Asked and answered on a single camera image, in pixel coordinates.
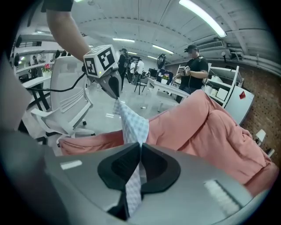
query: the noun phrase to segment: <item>pink fabric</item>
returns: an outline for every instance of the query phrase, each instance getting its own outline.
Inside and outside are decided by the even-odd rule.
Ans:
[[[250,133],[201,90],[177,107],[150,119],[146,143],[204,158],[244,185],[253,196],[270,188],[279,172]],[[122,130],[60,141],[64,155],[95,152],[122,144]]]

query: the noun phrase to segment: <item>person's arm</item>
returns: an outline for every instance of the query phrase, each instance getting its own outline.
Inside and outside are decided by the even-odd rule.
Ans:
[[[83,56],[91,51],[80,34],[71,12],[47,9],[47,22],[54,39],[75,58],[83,61]]]
[[[190,71],[190,75],[199,79],[204,79],[208,76],[208,72],[201,70],[200,72]]]

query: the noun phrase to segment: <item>brick wall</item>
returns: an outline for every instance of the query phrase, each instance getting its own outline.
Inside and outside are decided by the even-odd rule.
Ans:
[[[214,62],[212,66],[225,67]],[[253,136],[260,129],[266,132],[261,145],[263,150],[273,148],[272,161],[281,166],[281,78],[270,72],[240,64],[240,74],[244,78],[243,87],[255,95],[254,103],[242,123]]]

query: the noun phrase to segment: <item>white office chair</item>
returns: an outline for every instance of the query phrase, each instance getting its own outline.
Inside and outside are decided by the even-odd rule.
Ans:
[[[57,58],[52,72],[50,88],[63,90],[71,87],[79,76],[82,75],[83,63],[73,56]],[[48,133],[57,132],[64,137],[75,137],[75,134],[94,135],[94,131],[77,128],[79,122],[88,109],[93,105],[87,94],[87,76],[85,75],[77,85],[66,92],[50,92],[51,111],[43,112],[38,109],[31,111],[32,116],[40,126]]]

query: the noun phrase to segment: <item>fluorescent light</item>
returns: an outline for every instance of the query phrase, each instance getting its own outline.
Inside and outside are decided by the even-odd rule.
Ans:
[[[129,39],[122,39],[122,38],[113,38],[113,40],[120,40],[120,41],[129,41],[129,42],[135,42],[134,40],[129,40]]]
[[[165,49],[165,48],[162,48],[162,47],[159,47],[159,46],[157,46],[157,45],[152,45],[152,46],[155,47],[155,48],[161,49],[161,50],[163,50],[163,51],[169,52],[170,54],[174,54],[172,51],[169,51],[169,50],[167,50],[167,49]]]
[[[227,36],[227,34],[220,27],[220,25],[218,25],[218,23],[208,13],[206,13],[203,9],[201,9],[198,5],[194,4],[190,0],[180,0],[179,3],[182,6],[193,11],[195,14],[200,16],[203,20],[205,20],[205,22],[208,23],[220,37]]]
[[[148,57],[149,57],[149,58],[153,58],[153,59],[156,59],[156,60],[157,60],[157,58],[155,58],[155,57],[152,57],[152,56],[150,56],[150,55],[148,55]]]

